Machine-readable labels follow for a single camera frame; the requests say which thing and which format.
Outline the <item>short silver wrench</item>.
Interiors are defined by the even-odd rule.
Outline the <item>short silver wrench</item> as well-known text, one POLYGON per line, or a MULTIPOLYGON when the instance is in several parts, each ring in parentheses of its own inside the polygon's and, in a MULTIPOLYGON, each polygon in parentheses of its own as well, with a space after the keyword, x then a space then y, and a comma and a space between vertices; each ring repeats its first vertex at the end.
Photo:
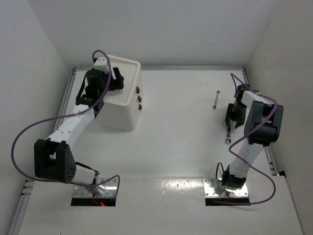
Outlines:
POLYGON ((218 103, 219 94, 220 94, 220 91, 216 91, 216 97, 215 97, 215 100, 214 100, 214 104, 212 106, 213 110, 217 109, 217 103, 218 103))

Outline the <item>long silver ratchet wrench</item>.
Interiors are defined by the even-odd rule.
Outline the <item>long silver ratchet wrench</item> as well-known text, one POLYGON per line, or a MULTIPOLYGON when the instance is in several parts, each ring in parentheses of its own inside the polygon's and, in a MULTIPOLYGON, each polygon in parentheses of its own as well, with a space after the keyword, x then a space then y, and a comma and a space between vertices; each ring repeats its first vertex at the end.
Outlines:
POLYGON ((231 140, 231 127, 230 127, 230 125, 228 125, 226 127, 226 138, 225 138, 224 142, 227 145, 230 145, 232 143, 232 140, 231 140))

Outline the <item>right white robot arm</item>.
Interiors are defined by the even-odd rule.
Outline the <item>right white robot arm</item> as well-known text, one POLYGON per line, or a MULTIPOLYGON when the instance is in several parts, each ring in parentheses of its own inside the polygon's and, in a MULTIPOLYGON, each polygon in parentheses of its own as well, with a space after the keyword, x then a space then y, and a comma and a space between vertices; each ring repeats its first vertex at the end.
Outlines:
POLYGON ((241 189, 256 157, 280 135, 284 107, 274 106, 273 101, 263 98, 250 85, 239 85, 234 103, 229 103, 225 116, 227 130, 230 123, 235 128, 244 126, 244 142, 237 157, 222 174, 222 186, 241 189))

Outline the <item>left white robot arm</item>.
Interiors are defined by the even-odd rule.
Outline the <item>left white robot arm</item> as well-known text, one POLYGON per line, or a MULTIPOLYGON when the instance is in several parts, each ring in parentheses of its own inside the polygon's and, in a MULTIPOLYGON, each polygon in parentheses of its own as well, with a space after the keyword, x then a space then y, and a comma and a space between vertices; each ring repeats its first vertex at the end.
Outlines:
POLYGON ((106 57, 93 61, 93 68, 83 78, 71 114, 54 133, 34 144, 35 176, 39 179, 86 188, 101 184, 99 172, 76 162, 71 149, 86 126, 99 115, 105 94, 122 89, 124 78, 117 67, 111 67, 106 57))

